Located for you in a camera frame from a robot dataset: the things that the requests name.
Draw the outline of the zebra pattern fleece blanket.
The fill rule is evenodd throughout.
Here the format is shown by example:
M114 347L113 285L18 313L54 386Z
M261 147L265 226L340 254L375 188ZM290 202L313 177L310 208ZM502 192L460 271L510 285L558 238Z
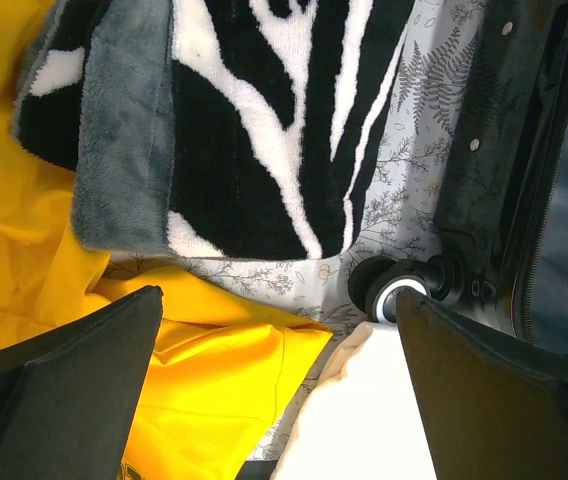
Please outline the zebra pattern fleece blanket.
M94 250L324 259L356 239L409 1L58 1L13 134Z

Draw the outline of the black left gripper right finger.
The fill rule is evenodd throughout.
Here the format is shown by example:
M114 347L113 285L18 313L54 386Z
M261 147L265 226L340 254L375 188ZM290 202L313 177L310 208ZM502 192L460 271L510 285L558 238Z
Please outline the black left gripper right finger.
M568 479L568 357L413 290L397 326L440 479Z

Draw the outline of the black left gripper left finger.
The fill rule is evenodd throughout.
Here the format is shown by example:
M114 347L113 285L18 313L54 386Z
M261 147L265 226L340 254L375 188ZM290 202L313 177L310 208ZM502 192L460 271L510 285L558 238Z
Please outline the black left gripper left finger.
M162 319L145 286L0 350L0 479L115 479Z

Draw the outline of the yellow Snoopy t-shirt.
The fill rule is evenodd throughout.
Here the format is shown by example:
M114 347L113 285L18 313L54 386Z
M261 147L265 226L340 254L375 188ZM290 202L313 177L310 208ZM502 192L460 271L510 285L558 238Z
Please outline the yellow Snoopy t-shirt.
M50 9L0 1L0 479L232 479L331 333L177 267L104 276L72 175L9 132Z

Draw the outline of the cream white cloth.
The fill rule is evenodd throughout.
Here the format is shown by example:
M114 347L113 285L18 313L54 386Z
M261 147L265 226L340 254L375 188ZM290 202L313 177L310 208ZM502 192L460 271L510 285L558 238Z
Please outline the cream white cloth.
M398 329L363 322L329 357L275 479L436 476Z

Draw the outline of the black open suitcase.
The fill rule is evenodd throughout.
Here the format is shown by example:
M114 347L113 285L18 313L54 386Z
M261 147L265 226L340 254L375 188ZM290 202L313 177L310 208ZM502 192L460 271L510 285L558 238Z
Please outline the black open suitcase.
M470 47L426 261L376 256L348 282L375 322L413 288L525 342L568 129L568 1L491 1Z

